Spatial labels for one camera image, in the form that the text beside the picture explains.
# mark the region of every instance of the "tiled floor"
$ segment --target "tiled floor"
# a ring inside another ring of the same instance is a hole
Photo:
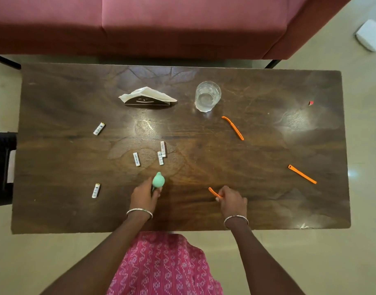
[[[352,0],[291,59],[276,67],[337,69],[343,75],[352,227],[255,232],[309,295],[376,294],[376,53],[364,50],[353,38],[354,31],[369,18],[376,19],[376,0]],[[96,62],[92,58],[79,60]],[[247,62],[227,64],[245,67]],[[260,68],[266,62],[252,64]],[[20,81],[18,71],[0,65],[0,131],[17,128]],[[0,294],[39,293],[107,236],[13,236],[9,230],[10,216],[10,206],[0,207]],[[184,235],[205,251],[225,294],[249,293],[229,232]]]

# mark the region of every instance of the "wooden table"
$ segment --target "wooden table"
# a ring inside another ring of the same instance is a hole
[[[207,80],[219,84],[222,98],[201,113],[195,89]],[[178,104],[138,109],[118,98],[144,86]],[[100,122],[106,126],[95,136]],[[161,140],[168,150],[163,166],[156,155]],[[157,171],[166,183],[144,230],[224,230],[208,191],[223,185],[248,198],[252,229],[350,227],[341,73],[23,66],[13,233],[113,231],[125,219],[133,188]],[[93,199],[96,183],[102,186]]]

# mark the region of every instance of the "person's left hand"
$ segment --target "person's left hand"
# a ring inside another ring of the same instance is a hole
[[[151,196],[153,178],[154,177],[149,177],[146,181],[133,190],[131,195],[131,205],[129,206],[130,210],[133,208],[142,208],[154,213],[156,201],[161,196],[162,187],[156,188]]]

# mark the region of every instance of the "person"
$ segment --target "person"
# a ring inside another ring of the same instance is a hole
[[[162,191],[156,189],[151,195],[152,179],[133,191],[126,220],[42,295],[223,294],[204,253],[182,235],[139,233]],[[251,295],[304,294],[252,233],[247,198],[227,186],[219,195],[222,198],[216,199],[239,248]]]

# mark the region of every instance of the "hand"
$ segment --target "hand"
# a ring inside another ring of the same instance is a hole
[[[133,190],[131,195],[131,204],[129,209],[133,208],[142,208],[154,213],[156,201],[161,196],[161,188],[156,188],[151,196],[151,188],[152,182],[154,177],[149,177],[146,181],[144,181],[141,185],[136,187]],[[147,215],[150,218],[150,214],[145,211],[132,211],[128,215],[135,215],[141,213],[142,215]]]
[[[241,197],[237,190],[224,186],[218,194],[222,197],[215,198],[221,203],[221,213],[224,218],[232,215],[242,215],[247,217],[247,198]]]

